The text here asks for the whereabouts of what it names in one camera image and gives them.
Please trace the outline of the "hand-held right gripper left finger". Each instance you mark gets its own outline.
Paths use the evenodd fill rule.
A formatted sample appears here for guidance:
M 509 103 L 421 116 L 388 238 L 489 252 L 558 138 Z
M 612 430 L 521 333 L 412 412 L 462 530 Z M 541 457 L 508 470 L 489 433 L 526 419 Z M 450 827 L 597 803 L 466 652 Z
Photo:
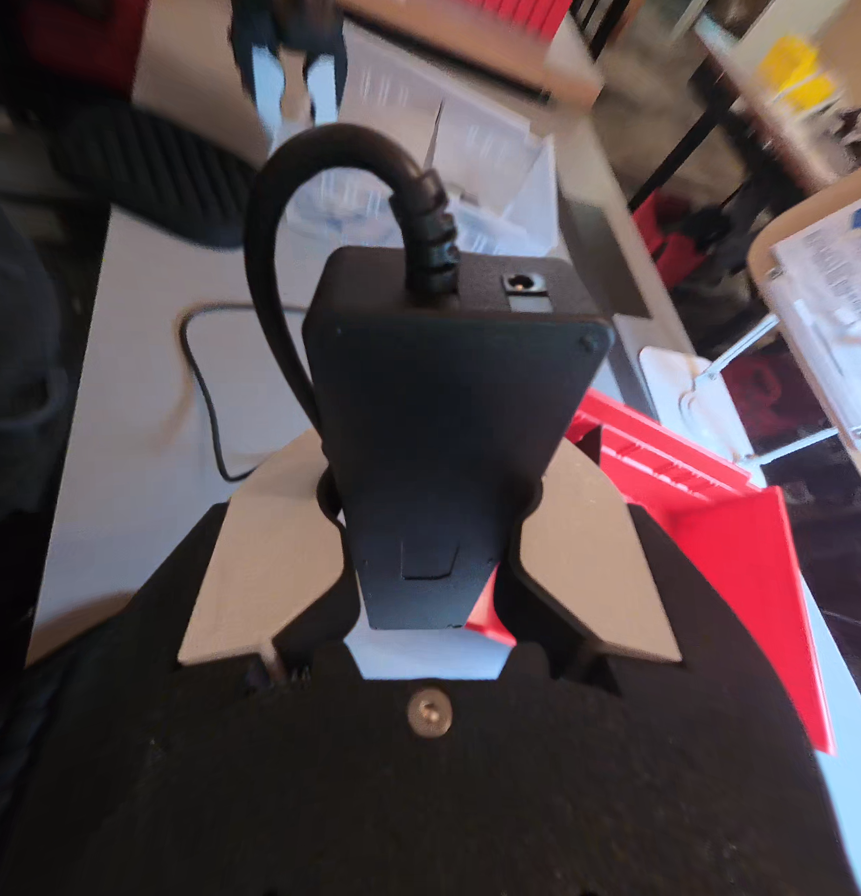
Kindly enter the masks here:
M 256 655 L 282 675 L 344 640 L 361 595 L 340 511 L 314 429 L 268 457 L 228 503 L 179 664 Z

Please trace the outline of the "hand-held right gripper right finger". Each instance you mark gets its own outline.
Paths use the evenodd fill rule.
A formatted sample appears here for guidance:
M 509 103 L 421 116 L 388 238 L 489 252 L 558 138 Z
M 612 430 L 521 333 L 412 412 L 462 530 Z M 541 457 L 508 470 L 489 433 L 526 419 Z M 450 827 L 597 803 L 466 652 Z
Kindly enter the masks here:
M 561 441 L 516 522 L 493 608 L 548 676 L 603 685 L 613 659 L 682 669 L 683 656 L 619 490 Z

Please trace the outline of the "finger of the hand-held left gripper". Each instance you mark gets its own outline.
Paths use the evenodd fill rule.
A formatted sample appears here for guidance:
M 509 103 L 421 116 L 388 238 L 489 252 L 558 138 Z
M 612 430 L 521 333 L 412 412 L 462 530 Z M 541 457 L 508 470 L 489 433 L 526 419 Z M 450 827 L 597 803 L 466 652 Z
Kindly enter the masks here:
M 303 80 L 311 103 L 313 126 L 335 124 L 340 106 L 336 88 L 335 58 L 315 56 L 307 59 L 303 66 Z
M 286 139 L 287 125 L 282 110 L 286 76 L 281 62 L 268 48 L 253 48 L 253 103 L 267 137 L 268 153 Z

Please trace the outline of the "red plastic bin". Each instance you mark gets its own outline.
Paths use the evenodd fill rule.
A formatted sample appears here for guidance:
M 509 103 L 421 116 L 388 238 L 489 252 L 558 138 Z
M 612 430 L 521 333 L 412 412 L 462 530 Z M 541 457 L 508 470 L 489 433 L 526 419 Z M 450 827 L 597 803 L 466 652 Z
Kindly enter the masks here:
M 786 506 L 741 467 L 589 390 L 566 438 L 601 435 L 596 464 L 644 508 L 731 607 L 781 679 L 818 751 L 836 751 Z

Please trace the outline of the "clear plastic bin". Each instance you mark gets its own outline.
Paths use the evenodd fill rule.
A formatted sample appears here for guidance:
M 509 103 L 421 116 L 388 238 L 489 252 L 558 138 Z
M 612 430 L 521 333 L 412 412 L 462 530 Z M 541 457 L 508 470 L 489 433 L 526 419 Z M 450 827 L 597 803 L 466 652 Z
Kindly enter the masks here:
M 463 252 L 545 256 L 559 244 L 555 146 L 526 118 L 350 23 L 338 121 L 385 135 L 439 175 Z M 391 188 L 334 168 L 300 187 L 285 224 L 327 245 L 401 248 Z

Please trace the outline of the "black USB hub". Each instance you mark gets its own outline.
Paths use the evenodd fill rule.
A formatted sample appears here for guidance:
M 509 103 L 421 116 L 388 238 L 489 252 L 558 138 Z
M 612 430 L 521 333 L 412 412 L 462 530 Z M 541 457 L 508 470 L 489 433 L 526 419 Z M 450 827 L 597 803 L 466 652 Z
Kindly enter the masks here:
M 369 625 L 461 627 L 611 348 L 557 257 L 468 253 L 421 299 L 404 253 L 326 260 L 302 338 Z

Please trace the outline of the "background tan table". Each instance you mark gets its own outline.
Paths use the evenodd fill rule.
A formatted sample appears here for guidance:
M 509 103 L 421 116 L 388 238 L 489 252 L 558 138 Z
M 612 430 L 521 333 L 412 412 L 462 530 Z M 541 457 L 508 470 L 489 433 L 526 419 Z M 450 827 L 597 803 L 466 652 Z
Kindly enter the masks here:
M 582 110 L 595 104 L 601 70 L 572 16 L 543 29 L 509 21 L 492 2 L 341 1 L 351 20 L 406 46 L 467 66 L 495 81 Z

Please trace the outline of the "red ribbed bin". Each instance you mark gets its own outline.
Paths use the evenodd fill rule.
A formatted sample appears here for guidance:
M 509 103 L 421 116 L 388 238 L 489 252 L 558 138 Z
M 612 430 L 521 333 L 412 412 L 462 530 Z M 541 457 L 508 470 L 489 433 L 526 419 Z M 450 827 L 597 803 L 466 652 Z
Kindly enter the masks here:
M 551 43 L 563 20 L 571 12 L 572 1 L 464 1 L 470 7 L 491 14 L 545 43 Z

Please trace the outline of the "red bag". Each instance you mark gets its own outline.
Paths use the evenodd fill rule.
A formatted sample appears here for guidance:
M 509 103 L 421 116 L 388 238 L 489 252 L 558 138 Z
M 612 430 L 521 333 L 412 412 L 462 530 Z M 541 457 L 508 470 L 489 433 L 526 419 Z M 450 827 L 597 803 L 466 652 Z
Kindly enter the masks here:
M 684 198 L 654 190 L 632 213 L 639 236 L 667 291 L 675 289 L 705 262 L 705 251 L 683 228 L 693 209 Z

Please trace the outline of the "tan document board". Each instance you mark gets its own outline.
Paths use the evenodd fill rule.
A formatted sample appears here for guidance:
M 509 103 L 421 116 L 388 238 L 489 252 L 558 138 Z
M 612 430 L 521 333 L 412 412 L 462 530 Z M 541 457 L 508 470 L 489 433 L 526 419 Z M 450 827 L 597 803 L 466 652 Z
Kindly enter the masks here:
M 773 218 L 752 243 L 748 253 L 747 267 L 751 280 L 768 311 L 779 316 L 779 330 L 800 373 L 818 400 L 830 425 L 838 429 L 844 451 L 861 476 L 861 451 L 855 446 L 838 419 L 813 367 L 810 354 L 801 348 L 796 336 L 789 329 L 789 325 L 784 320 L 783 309 L 776 305 L 769 285 L 774 266 L 772 250 L 776 244 L 811 227 L 821 219 L 857 200 L 861 200 L 861 167 L 816 193 L 805 196 L 800 203 Z

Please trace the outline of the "printed instruction sheet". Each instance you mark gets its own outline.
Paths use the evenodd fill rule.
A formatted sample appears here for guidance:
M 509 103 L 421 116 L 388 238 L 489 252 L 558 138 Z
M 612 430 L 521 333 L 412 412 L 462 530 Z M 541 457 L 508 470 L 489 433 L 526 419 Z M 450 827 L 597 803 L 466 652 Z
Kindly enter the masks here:
M 778 242 L 777 314 L 861 453 L 861 198 Z

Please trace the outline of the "background wooden table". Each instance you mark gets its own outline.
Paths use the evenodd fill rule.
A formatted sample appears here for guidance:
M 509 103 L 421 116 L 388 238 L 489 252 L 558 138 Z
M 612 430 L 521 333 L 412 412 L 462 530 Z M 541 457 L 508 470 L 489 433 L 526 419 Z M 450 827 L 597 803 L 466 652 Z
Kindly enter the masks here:
M 695 88 L 746 166 L 773 163 L 803 195 L 812 196 L 858 168 L 850 153 L 821 129 L 816 115 L 801 118 L 768 94 L 754 73 L 734 56 L 737 41 L 708 14 L 693 33 L 705 51 Z

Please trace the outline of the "yellow plastic bin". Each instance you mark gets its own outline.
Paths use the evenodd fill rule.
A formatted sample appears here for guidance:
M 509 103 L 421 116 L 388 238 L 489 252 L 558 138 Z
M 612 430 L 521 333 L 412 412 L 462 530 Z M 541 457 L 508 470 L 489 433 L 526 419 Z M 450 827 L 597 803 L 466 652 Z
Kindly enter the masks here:
M 807 113 L 837 93 L 833 78 L 819 63 L 817 49 L 795 35 L 778 39 L 757 67 L 757 78 L 774 101 Z

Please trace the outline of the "red handled tote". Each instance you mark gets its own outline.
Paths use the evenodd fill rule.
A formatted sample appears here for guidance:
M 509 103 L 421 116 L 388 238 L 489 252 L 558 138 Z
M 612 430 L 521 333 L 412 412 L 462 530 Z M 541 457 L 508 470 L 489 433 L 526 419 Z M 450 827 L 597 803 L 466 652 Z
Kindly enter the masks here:
M 150 3 L 22 2 L 25 50 L 44 70 L 130 98 Z

